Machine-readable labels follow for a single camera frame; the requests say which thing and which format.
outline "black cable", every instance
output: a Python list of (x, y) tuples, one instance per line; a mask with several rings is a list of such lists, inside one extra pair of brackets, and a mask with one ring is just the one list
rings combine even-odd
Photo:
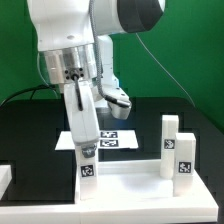
[(49, 90), (52, 90), (52, 91), (56, 92), (55, 89), (54, 89), (54, 86), (39, 85), (37, 87), (27, 88), (27, 89), (15, 92), (12, 95), (8, 96), (6, 99), (4, 99), (2, 101), (2, 103), (0, 104), (0, 108), (3, 107), (8, 101), (10, 101), (11, 99), (13, 99), (16, 96), (19, 96), (21, 94), (28, 93), (28, 92), (33, 92), (33, 94), (31, 95), (31, 97), (33, 97), (33, 95), (35, 94), (36, 91), (45, 90), (45, 89), (49, 89)]
[(30, 96), (30, 100), (33, 99), (33, 96), (34, 96), (34, 94), (36, 93), (36, 91), (37, 91), (37, 90), (34, 90), (34, 91), (32, 92), (32, 94), (31, 94), (31, 96)]

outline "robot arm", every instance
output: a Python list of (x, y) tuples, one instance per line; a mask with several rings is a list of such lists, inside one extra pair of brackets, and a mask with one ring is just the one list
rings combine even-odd
[[(99, 139), (99, 127), (91, 95), (97, 77), (91, 0), (27, 1), (50, 82), (58, 84), (65, 96), (73, 141), (76, 146), (93, 148)], [(95, 0), (96, 33), (150, 30), (164, 7), (165, 0)], [(105, 98), (115, 117), (127, 117), (129, 101), (116, 99), (110, 93)]]

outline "white base platform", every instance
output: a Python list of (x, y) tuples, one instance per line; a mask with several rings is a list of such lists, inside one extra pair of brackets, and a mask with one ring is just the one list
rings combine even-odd
[(160, 160), (98, 164), (95, 199), (54, 206), (0, 207), (7, 224), (164, 224), (216, 222), (218, 206), (195, 172), (191, 192), (172, 196), (172, 181), (159, 177)]

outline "cable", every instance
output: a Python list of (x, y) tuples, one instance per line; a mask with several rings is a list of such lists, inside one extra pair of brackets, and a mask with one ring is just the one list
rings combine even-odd
[(4, 99), (4, 100), (2, 101), (2, 103), (0, 104), (0, 108), (2, 108), (8, 101), (10, 101), (11, 99), (13, 99), (13, 98), (16, 97), (16, 96), (19, 96), (19, 95), (21, 95), (21, 94), (28, 93), (28, 92), (33, 92), (32, 95), (31, 95), (31, 99), (32, 99), (32, 97), (33, 97), (33, 95), (34, 95), (34, 93), (35, 93), (36, 91), (38, 91), (38, 90), (44, 90), (44, 89), (49, 89), (49, 90), (55, 91), (55, 89), (53, 89), (52, 87), (50, 87), (50, 86), (45, 86), (45, 85), (40, 85), (40, 86), (37, 86), (37, 87), (24, 89), (24, 90), (15, 92), (15, 93), (13, 93), (12, 95), (8, 96), (6, 99)]
[(111, 97), (109, 95), (106, 95), (103, 92), (102, 83), (101, 83), (101, 74), (102, 74), (102, 62), (101, 62), (101, 56), (100, 56), (100, 47), (99, 47), (99, 41), (97, 37), (97, 31), (96, 31), (96, 24), (95, 24), (95, 18), (94, 18), (94, 1), (90, 0), (89, 2), (89, 15), (90, 15), (90, 23), (92, 27), (93, 32), (93, 39), (95, 44), (95, 56), (96, 56), (96, 68), (97, 68), (97, 88), (99, 94), (108, 102), (118, 105), (122, 108), (128, 108), (131, 106), (130, 102), (125, 102), (123, 100), (118, 100), (114, 97)]
[(105, 98), (106, 95), (103, 92), (102, 83), (101, 83), (101, 73), (102, 73), (102, 66), (101, 66), (101, 56), (100, 56), (100, 47), (99, 47), (99, 41), (97, 37), (96, 32), (96, 24), (95, 24), (95, 18), (94, 18), (94, 0), (90, 0), (89, 2), (89, 15), (90, 15), (90, 22), (91, 27), (93, 31), (93, 39), (95, 42), (95, 56), (96, 56), (96, 69), (97, 69), (97, 88), (99, 94)]
[(149, 51), (149, 49), (146, 47), (146, 45), (143, 43), (142, 39), (139, 37), (139, 35), (136, 33), (136, 36), (140, 42), (140, 44), (143, 46), (143, 48), (146, 50), (146, 52), (154, 59), (154, 61), (163, 69), (163, 71), (179, 86), (179, 88), (188, 96), (191, 103), (195, 107), (194, 100), (190, 96), (190, 94), (184, 89), (184, 87), (167, 71), (167, 69), (157, 60), (157, 58)]

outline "black table surface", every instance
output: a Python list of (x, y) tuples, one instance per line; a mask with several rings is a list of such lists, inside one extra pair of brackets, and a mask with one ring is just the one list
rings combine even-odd
[[(101, 130), (135, 130), (137, 150), (100, 150), (100, 161), (159, 159), (162, 115), (178, 115), (179, 132), (194, 133), (195, 169), (219, 205), (224, 219), (224, 135), (181, 98), (132, 98), (127, 120), (98, 110)], [(75, 155), (55, 151), (68, 130), (61, 100), (13, 101), (0, 109), (0, 165), (12, 166), (12, 181), (0, 206), (74, 203)]]

